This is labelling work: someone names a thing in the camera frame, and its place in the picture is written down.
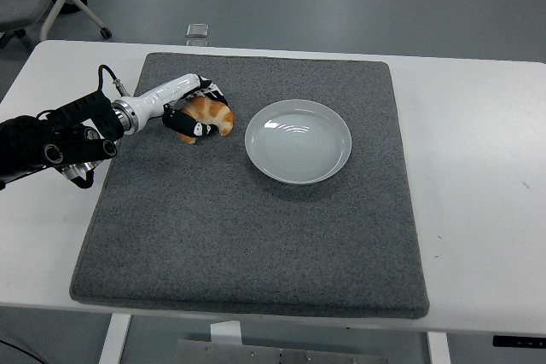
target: robotic hand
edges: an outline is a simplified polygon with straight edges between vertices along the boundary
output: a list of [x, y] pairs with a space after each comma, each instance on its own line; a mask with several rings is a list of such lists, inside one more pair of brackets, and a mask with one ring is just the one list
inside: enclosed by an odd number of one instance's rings
[[[102, 70], [112, 76], [121, 94], [114, 102], [102, 93]], [[114, 142], [142, 130], [151, 118], [162, 117], [166, 127], [186, 136], [208, 135], [216, 129], [214, 125], [201, 124], [172, 107], [196, 95], [227, 105], [219, 88], [196, 74], [131, 97], [113, 71], [101, 65], [97, 91], [37, 117], [23, 115], [0, 124], [0, 189], [47, 168], [55, 168], [80, 188], [90, 188], [93, 170], [117, 154]], [[88, 119], [96, 129], [83, 125]]]

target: gray felt mat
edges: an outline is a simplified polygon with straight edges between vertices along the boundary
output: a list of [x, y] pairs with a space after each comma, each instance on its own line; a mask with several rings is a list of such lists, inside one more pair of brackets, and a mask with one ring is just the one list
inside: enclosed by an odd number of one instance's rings
[[[84, 240], [71, 296], [143, 309], [418, 318], [428, 300], [388, 65], [151, 54], [136, 94], [212, 79], [235, 128], [194, 146], [159, 119], [124, 137]], [[262, 174], [244, 134], [272, 102], [334, 109], [346, 166], [290, 186]]]

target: white table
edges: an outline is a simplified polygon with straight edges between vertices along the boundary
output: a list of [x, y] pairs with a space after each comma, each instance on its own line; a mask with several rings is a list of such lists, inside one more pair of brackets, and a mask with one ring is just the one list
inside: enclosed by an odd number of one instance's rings
[[[132, 93], [146, 55], [158, 51], [384, 61], [391, 68], [430, 311], [415, 321], [268, 320], [546, 336], [544, 64], [48, 41], [37, 46], [0, 104], [0, 121], [96, 90], [102, 63]], [[117, 96], [109, 82], [105, 92]], [[69, 297], [106, 171], [106, 163], [99, 166], [89, 190], [47, 170], [0, 192], [0, 304], [233, 317], [114, 309]]]

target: white ceramic bowl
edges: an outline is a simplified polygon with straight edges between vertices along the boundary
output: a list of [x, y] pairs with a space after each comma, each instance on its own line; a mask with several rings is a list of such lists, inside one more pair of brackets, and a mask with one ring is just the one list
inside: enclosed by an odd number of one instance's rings
[[351, 153], [351, 133], [335, 111], [308, 100], [284, 100], [260, 110], [248, 123], [250, 160], [277, 181], [307, 184], [339, 171]]

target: small metal object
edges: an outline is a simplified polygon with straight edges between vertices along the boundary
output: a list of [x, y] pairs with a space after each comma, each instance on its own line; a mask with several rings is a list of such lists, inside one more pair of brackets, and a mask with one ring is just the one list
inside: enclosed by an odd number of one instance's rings
[[204, 23], [194, 23], [188, 26], [186, 32], [187, 38], [205, 38], [208, 34], [208, 25]]
[[116, 90], [119, 91], [122, 97], [130, 97], [131, 95], [127, 92], [125, 89], [125, 86], [121, 83], [121, 80], [119, 78], [116, 78], [113, 81], [113, 85], [115, 85]]
[[206, 40], [197, 39], [197, 40], [186, 40], [187, 46], [196, 46], [196, 47], [206, 47], [208, 42]]

